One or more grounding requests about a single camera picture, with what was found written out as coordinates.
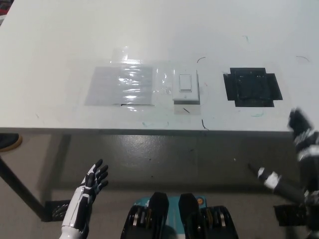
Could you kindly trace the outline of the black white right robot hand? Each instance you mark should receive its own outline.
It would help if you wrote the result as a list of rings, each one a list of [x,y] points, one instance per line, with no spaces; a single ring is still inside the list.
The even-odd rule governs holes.
[[[293,133],[301,188],[294,187],[276,172],[264,167],[257,170],[257,178],[278,196],[296,204],[319,203],[319,132],[314,129],[302,110],[292,109],[288,126]]]

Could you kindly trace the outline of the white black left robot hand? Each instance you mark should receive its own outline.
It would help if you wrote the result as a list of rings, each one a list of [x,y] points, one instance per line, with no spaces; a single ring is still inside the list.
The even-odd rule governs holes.
[[[99,159],[76,188],[62,222],[63,228],[72,228],[81,233],[88,229],[93,203],[109,183],[107,176],[108,165],[103,165],[103,160]]]

